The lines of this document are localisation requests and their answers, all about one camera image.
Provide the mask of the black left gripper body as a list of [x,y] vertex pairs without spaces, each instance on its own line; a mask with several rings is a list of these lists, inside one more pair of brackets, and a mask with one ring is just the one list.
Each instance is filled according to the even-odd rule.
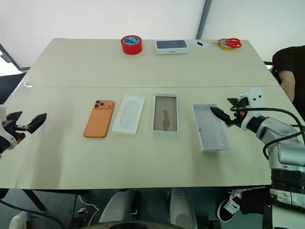
[[17,125],[14,120],[2,121],[0,126],[0,136],[4,138],[10,145],[17,145],[25,138],[22,132],[30,132],[29,125]]

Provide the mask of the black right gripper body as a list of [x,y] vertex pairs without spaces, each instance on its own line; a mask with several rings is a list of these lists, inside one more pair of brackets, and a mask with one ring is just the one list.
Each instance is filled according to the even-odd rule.
[[231,111],[234,112],[234,116],[236,117],[234,119],[234,123],[236,126],[241,127],[242,122],[246,118],[247,111],[244,110],[249,105],[248,99],[247,98],[241,98],[240,99],[240,104],[238,105],[232,105],[230,108]]

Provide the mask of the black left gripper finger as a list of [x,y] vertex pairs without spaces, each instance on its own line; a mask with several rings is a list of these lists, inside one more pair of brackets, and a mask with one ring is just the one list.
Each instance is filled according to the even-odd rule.
[[39,114],[35,118],[32,119],[32,121],[28,124],[27,131],[31,134],[33,134],[39,127],[41,127],[45,120],[47,118],[47,114]]
[[7,121],[17,122],[17,120],[20,118],[21,115],[22,115],[22,111],[10,113],[6,116],[6,119]]

